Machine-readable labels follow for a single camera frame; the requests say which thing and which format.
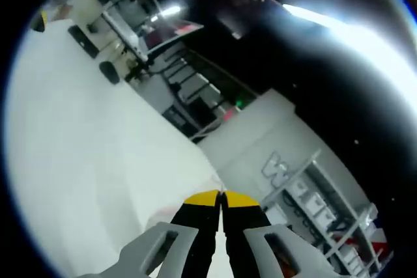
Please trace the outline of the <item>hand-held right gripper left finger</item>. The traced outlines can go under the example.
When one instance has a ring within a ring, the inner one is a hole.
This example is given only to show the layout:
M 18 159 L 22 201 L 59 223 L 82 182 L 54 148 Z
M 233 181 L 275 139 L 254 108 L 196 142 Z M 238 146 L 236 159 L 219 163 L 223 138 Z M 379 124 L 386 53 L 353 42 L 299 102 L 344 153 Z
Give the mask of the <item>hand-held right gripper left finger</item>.
M 206 277 L 216 248 L 219 191 L 187 198 L 170 222 L 159 222 L 121 249 L 119 259 L 84 277 Z

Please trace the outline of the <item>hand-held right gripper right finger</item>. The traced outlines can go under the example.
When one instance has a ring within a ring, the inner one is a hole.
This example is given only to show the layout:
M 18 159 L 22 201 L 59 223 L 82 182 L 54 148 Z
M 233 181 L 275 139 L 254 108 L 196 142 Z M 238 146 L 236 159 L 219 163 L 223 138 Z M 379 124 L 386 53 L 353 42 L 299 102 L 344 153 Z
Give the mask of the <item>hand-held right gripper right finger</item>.
M 235 277 L 338 277 L 324 255 L 284 225 L 273 225 L 253 198 L 222 194 L 226 251 Z

